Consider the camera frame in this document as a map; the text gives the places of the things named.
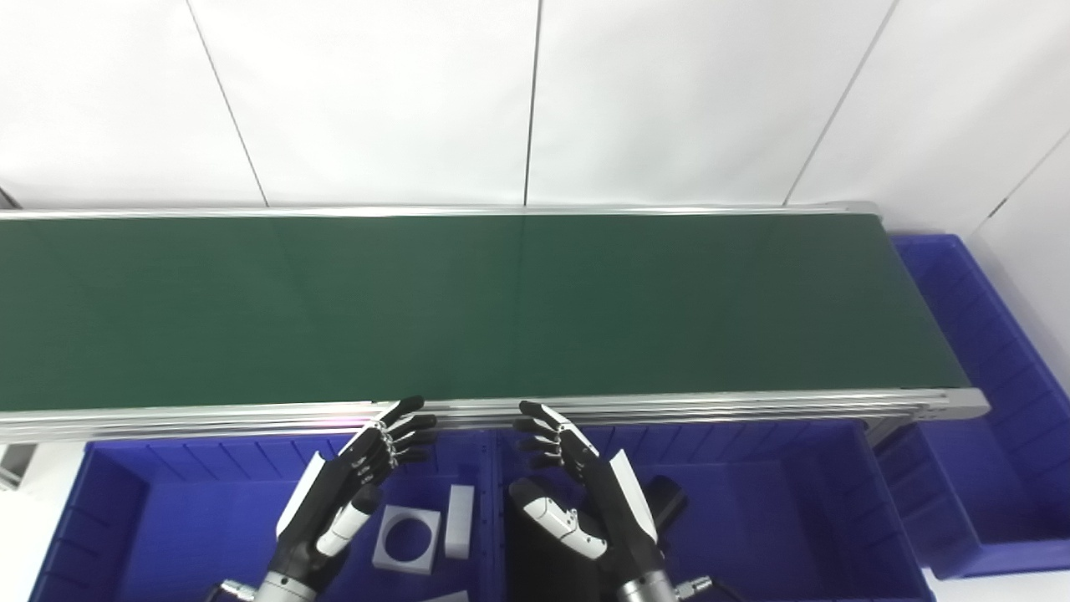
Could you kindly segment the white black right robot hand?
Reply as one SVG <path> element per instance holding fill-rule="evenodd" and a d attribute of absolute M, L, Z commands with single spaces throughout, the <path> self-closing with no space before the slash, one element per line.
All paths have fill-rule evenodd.
<path fill-rule="evenodd" d="M 620 598 L 671 597 L 656 523 L 628 457 L 605 457 L 572 420 L 538 401 L 521 400 L 518 408 L 513 428 L 528 433 L 518 445 L 532 453 L 528 465 L 564 470 L 585 489 L 593 510 L 567 507 L 535 477 L 509 485 L 513 507 L 568 551 L 598 564 Z"/>

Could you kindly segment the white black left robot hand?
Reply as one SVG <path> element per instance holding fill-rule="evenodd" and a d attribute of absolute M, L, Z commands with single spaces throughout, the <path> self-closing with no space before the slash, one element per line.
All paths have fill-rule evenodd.
<path fill-rule="evenodd" d="M 424 406 L 421 395 L 398 400 L 360 427 L 336 457 L 314 454 L 279 518 L 259 599 L 314 601 L 328 589 L 356 534 L 379 509 L 391 473 L 431 454 L 438 419 L 421 414 Z"/>

